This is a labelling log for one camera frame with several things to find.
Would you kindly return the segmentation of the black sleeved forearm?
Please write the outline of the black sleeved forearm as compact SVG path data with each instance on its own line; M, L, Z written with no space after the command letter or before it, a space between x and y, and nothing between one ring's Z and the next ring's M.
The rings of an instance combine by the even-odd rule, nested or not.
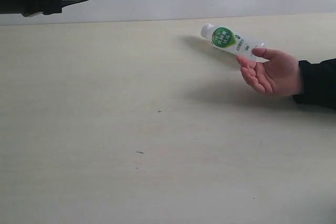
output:
M335 109L335 59L320 63L299 61L302 90L294 95L295 103Z

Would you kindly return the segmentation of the person's open hand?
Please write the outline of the person's open hand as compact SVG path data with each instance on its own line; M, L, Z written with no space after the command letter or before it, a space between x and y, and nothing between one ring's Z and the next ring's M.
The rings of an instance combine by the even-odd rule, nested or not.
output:
M255 48L252 53L265 62L238 56L240 72L245 82L256 92L273 97L289 97L302 92L299 61L280 50Z

